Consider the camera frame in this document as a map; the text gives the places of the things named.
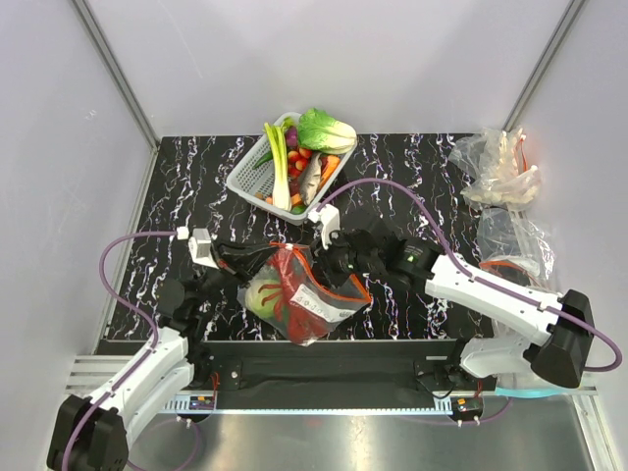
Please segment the red toy lobster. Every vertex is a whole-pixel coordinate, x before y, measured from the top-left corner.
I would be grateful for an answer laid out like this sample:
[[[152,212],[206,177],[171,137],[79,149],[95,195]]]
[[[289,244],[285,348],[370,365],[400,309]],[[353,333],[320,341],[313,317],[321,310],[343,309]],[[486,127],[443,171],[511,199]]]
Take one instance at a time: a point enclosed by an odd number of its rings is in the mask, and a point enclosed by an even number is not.
[[[297,294],[301,285],[306,281],[306,273],[299,258],[300,252],[279,248],[265,266],[267,275],[261,280],[278,281],[284,293],[284,320],[274,321],[282,335],[295,344],[307,345],[329,333],[329,323],[315,315],[310,309],[301,306],[292,298]]]

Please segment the clear zip bag orange zipper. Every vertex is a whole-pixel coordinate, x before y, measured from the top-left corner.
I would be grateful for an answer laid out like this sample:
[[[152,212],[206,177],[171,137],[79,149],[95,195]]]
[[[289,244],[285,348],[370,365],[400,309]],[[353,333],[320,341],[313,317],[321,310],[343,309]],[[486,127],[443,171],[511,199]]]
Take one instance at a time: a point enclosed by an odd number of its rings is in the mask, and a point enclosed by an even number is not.
[[[372,302],[372,297],[369,291],[354,275],[351,275],[339,288],[326,288],[321,285],[314,277],[314,273],[312,271],[312,256],[309,249],[305,246],[277,242],[273,242],[272,244],[276,245],[278,249],[284,247],[289,250],[296,250],[300,252],[299,258],[302,260],[307,279],[304,284],[299,287],[297,294],[292,299],[301,306],[310,309],[315,315],[327,321],[330,325],[329,333],[331,333],[341,322],[350,318],[353,314],[357,313],[363,307]],[[262,276],[260,273],[267,275],[265,266],[266,264],[251,279],[251,281],[261,280]],[[237,300],[244,308],[245,291],[251,281],[247,282],[242,288],[240,288],[237,294]],[[279,324],[274,321],[262,321],[268,323],[275,329],[279,326]]]

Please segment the round green cabbage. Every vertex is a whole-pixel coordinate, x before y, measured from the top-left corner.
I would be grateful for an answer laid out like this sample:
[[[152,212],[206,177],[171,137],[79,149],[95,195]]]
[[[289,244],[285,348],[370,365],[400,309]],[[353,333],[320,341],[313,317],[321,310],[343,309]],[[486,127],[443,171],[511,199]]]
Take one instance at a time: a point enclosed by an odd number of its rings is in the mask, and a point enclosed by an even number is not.
[[[273,280],[253,280],[244,295],[244,306],[262,320],[284,320],[282,285]]]

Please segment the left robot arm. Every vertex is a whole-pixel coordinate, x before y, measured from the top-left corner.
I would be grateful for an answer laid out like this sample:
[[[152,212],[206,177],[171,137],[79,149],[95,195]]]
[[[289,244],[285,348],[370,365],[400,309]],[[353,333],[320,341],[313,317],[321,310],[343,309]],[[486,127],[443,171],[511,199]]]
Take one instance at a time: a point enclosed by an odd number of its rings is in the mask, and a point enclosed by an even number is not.
[[[48,449],[51,470],[122,470],[134,442],[179,391],[199,389],[213,373],[204,342],[202,305],[228,287],[247,284],[277,251],[269,243],[188,242],[198,270],[157,288],[159,320],[146,344],[110,380],[60,405]]]

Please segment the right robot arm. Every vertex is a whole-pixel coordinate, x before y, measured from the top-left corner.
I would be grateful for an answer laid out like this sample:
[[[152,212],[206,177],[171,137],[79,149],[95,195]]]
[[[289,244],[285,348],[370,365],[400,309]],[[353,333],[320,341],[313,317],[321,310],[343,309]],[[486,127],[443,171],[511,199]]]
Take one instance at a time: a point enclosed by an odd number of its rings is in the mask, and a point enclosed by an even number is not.
[[[455,388],[524,372],[557,387],[579,388],[594,338],[591,303],[584,293],[525,288],[448,256],[431,241],[399,238],[388,229],[335,230],[312,247],[316,277],[330,286],[368,274],[401,291],[464,306],[510,329],[502,338],[457,343],[445,365]]]

